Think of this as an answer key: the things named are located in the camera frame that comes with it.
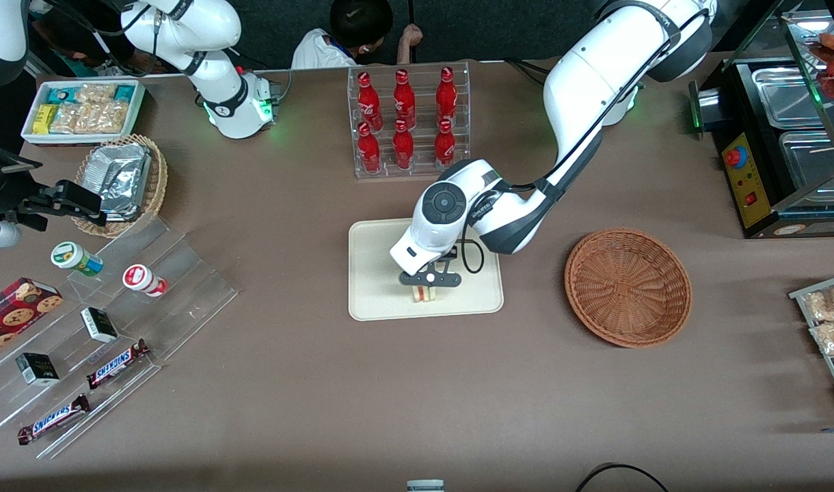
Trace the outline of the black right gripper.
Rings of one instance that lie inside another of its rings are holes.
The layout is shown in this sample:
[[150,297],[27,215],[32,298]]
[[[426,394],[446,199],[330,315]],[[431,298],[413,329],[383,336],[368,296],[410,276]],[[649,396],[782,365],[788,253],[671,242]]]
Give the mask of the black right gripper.
[[42,166],[0,147],[0,221],[43,232],[48,223],[45,216],[62,216],[63,206],[81,213],[84,221],[95,226],[107,225],[107,215],[100,209],[101,196],[69,180],[59,180],[55,189],[36,182],[31,171]]

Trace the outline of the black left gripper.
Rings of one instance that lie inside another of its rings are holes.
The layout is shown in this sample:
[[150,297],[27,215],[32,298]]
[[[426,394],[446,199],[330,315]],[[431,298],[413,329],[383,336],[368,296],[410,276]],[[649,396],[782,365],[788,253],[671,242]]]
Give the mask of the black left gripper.
[[463,278],[457,272],[450,271],[450,264],[457,259],[458,249],[451,249],[450,252],[441,256],[436,261],[430,262],[423,270],[413,276],[407,272],[399,274],[399,283],[411,287],[442,287],[456,288],[461,286]]

